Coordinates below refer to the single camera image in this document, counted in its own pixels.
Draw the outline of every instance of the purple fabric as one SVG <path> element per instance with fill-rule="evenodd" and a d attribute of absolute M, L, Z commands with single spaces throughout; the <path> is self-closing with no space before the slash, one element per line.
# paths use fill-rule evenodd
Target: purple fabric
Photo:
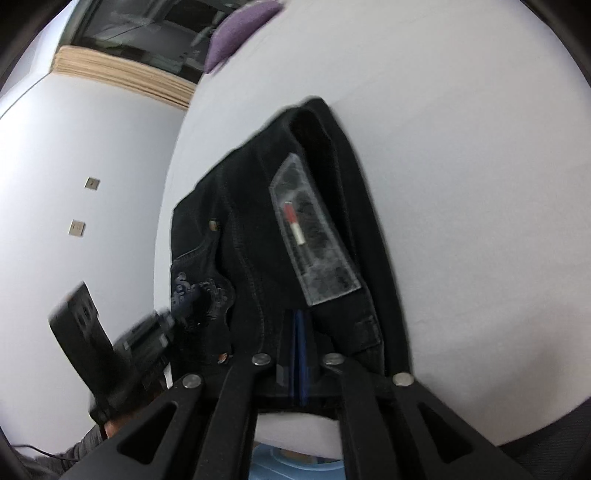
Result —
<path fill-rule="evenodd" d="M 231 13 L 212 35 L 205 73 L 230 58 L 250 36 L 283 10 L 277 0 L 256 0 Z"/>

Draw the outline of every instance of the white table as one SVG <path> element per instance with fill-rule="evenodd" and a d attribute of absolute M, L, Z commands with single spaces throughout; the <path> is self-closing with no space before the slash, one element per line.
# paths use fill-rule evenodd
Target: white table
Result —
<path fill-rule="evenodd" d="M 365 170 L 417 378 L 497 444 L 584 401 L 591 89 L 519 0 L 288 1 L 197 88 L 164 191 L 155 306 L 176 203 L 310 95 Z"/>

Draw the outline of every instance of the black cable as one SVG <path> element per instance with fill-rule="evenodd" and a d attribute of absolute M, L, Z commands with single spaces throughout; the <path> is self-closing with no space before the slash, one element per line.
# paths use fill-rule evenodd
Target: black cable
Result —
<path fill-rule="evenodd" d="M 36 450 L 37 452 L 39 452 L 42 455 L 51 457 L 51 458 L 57 458 L 58 460 L 65 460 L 66 462 L 72 462 L 72 463 L 76 463 L 78 460 L 74 460 L 71 458 L 67 458 L 67 457 L 60 457 L 59 455 L 53 455 L 52 453 L 47 453 L 44 452 L 43 450 L 34 447 L 33 445 L 29 445 L 28 443 L 23 443 L 21 445 L 12 445 L 12 448 L 30 448 L 32 450 Z"/>

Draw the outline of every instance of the wooden board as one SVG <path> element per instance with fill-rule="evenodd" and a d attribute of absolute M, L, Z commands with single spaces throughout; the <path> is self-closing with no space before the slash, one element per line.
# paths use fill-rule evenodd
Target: wooden board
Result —
<path fill-rule="evenodd" d="M 52 71 L 97 80 L 186 110 L 196 85 L 172 73 L 90 48 L 62 46 Z"/>

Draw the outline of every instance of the electrical outlet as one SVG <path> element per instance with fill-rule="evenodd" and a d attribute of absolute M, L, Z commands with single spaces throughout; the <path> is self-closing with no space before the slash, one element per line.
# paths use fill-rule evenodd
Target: electrical outlet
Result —
<path fill-rule="evenodd" d="M 72 224 L 70 225 L 70 232 L 68 234 L 73 236 L 82 236 L 82 234 L 84 233 L 85 226 L 86 224 L 84 222 L 81 222 L 79 220 L 72 220 Z"/>
<path fill-rule="evenodd" d="M 99 187 L 99 183 L 99 179 L 88 177 L 88 180 L 86 180 L 86 185 L 84 185 L 84 188 L 89 190 L 96 190 Z"/>

